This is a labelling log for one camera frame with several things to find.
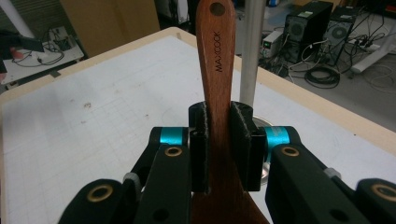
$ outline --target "floor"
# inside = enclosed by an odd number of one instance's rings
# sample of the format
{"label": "floor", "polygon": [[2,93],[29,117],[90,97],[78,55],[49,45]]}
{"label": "floor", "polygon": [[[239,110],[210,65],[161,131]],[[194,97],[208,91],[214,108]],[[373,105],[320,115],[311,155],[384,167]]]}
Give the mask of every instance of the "floor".
{"label": "floor", "polygon": [[[278,7],[267,7],[264,14],[263,30],[272,31],[276,27],[283,27],[288,13],[294,9],[290,2],[282,2]],[[235,53],[241,54],[244,36],[244,10],[236,10],[236,44]],[[362,35],[368,32],[368,25],[375,29],[381,23],[379,16],[374,17],[370,23],[363,22],[358,27],[355,34]],[[386,18],[385,27],[382,32],[387,33],[395,20]],[[160,20],[162,28],[168,27],[168,21]],[[188,30],[188,24],[180,25],[182,29]],[[342,55],[338,63],[342,71],[348,64],[347,55]],[[294,70],[305,70],[309,65],[301,64]],[[308,84],[302,77],[304,74],[290,72],[287,80],[305,88],[323,98],[332,101],[358,115],[361,115],[379,125],[396,132],[396,56],[389,54],[375,65],[369,67],[362,74],[354,75],[345,72],[341,75],[340,83],[333,89],[320,89]],[[0,86],[0,93],[5,91],[4,86]]]}

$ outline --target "power strip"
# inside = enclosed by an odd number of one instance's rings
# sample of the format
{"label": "power strip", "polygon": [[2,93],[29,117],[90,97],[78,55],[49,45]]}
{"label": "power strip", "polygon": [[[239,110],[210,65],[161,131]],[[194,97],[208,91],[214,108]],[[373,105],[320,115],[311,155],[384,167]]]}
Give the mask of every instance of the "power strip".
{"label": "power strip", "polygon": [[[355,44],[355,41],[357,40],[349,40],[349,44]],[[373,53],[374,51],[378,50],[381,46],[377,45],[377,44],[372,44],[370,47],[365,48],[364,46],[361,46],[361,49],[365,49],[370,53]],[[396,50],[393,50],[390,52],[391,54],[396,54]]]}

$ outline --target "black cable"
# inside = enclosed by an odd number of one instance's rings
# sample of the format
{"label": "black cable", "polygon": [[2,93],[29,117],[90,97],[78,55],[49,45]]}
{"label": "black cable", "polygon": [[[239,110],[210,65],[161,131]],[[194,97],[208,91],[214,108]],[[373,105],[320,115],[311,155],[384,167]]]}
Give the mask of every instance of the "black cable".
{"label": "black cable", "polygon": [[[326,77],[316,77],[314,75],[316,72],[324,72],[328,75]],[[340,83],[340,74],[327,67],[315,67],[305,73],[304,79],[314,87],[320,89],[333,89]]]}
{"label": "black cable", "polygon": [[20,63],[20,62],[23,62],[25,59],[27,59],[29,56],[32,55],[32,51],[25,52],[25,53],[23,53],[23,55],[26,55],[26,56],[23,56],[23,58],[21,58],[21,59],[18,60],[18,61],[16,61],[15,59],[12,59],[12,62],[13,62],[13,63]]}
{"label": "black cable", "polygon": [[353,58],[358,53],[359,43],[360,42],[355,42],[354,44],[352,44],[353,46],[352,46],[350,52],[347,51],[347,48],[344,48],[344,53],[346,53],[349,56],[349,67],[346,70],[344,70],[343,72],[341,72],[341,74],[344,74],[353,66]]}
{"label": "black cable", "polygon": [[361,20],[357,25],[355,25],[355,26],[352,28],[352,30],[350,31],[350,33],[354,32],[364,21],[368,20],[368,18],[369,18],[376,10],[378,10],[378,8],[377,8],[377,7],[373,7],[373,8],[368,12],[368,15],[367,15],[363,20]]}
{"label": "black cable", "polygon": [[381,27],[384,26],[384,23],[385,23],[385,19],[384,19],[384,11],[383,11],[383,12],[382,12],[382,23],[381,23],[380,26],[378,26],[378,27],[373,31],[372,34],[369,35],[369,41],[370,41],[370,39],[373,37],[373,35],[374,35],[379,29],[381,29]]}
{"label": "black cable", "polygon": [[49,29],[49,32],[53,34],[53,37],[55,37],[55,40],[61,40],[61,37],[58,35],[58,32],[53,31],[53,29]]}
{"label": "black cable", "polygon": [[379,40],[379,39],[382,39],[382,38],[386,38],[386,37],[388,37],[388,36],[391,36],[391,35],[396,35],[396,33],[393,33],[393,34],[387,34],[387,35],[383,35],[383,36],[381,36],[381,37],[379,37],[378,39],[376,39],[376,40]]}
{"label": "black cable", "polygon": [[64,52],[60,49],[57,49],[54,44],[50,43],[50,32],[53,33],[55,39],[57,39],[59,37],[58,34],[56,34],[56,32],[54,32],[51,28],[49,28],[47,30],[47,32],[45,32],[41,38],[41,42],[45,42],[44,41],[45,37],[47,38],[47,44],[45,44],[45,45],[43,44],[43,48],[52,52],[52,53],[59,53],[59,57],[57,57],[54,60],[49,61],[47,63],[43,63],[42,59],[37,58],[38,64],[33,64],[33,65],[20,64],[20,62],[24,61],[26,58],[31,56],[32,51],[30,51],[30,52],[24,53],[24,54],[28,54],[28,55],[23,57],[23,59],[18,60],[18,61],[12,60],[12,62],[20,67],[38,67],[38,66],[42,66],[42,65],[54,65],[54,64],[58,63],[60,60],[62,60],[64,58]]}

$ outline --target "desk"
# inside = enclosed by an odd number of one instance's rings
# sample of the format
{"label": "desk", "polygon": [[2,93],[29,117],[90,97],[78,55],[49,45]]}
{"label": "desk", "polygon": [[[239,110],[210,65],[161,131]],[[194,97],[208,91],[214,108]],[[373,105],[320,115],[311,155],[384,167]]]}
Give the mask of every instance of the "desk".
{"label": "desk", "polygon": [[[50,42],[43,43],[43,46],[46,48],[54,48],[56,46],[53,43],[53,40],[57,39],[54,36],[54,32],[58,31],[57,38],[65,39],[67,38],[70,44],[70,49],[63,50],[64,56],[58,62],[58,58],[61,57],[61,53],[59,52],[51,52],[47,49],[44,49],[45,52],[32,52],[30,50],[21,49],[19,52],[24,53],[26,59],[18,59],[17,62],[20,62],[20,65],[13,63],[12,60],[4,60],[4,64],[7,68],[7,76],[1,82],[2,85],[7,85],[14,81],[18,81],[25,77],[29,77],[35,75],[40,72],[45,72],[50,69],[54,69],[57,66],[60,66],[65,63],[70,63],[73,61],[79,61],[82,57],[84,57],[84,53],[81,48],[77,44],[76,40],[73,36],[69,36],[64,29],[64,27],[57,27],[51,29],[51,33],[49,33]],[[48,63],[48,65],[40,64],[37,61],[37,58],[42,60],[42,63]]]}
{"label": "desk", "polygon": [[[232,99],[239,98],[235,57]],[[204,100],[195,37],[160,31],[0,96],[2,219],[55,223],[85,184],[121,181],[154,126],[187,126]],[[255,115],[294,126],[352,188],[362,178],[396,182],[396,133],[259,69]],[[265,186],[252,193],[264,214]]]}

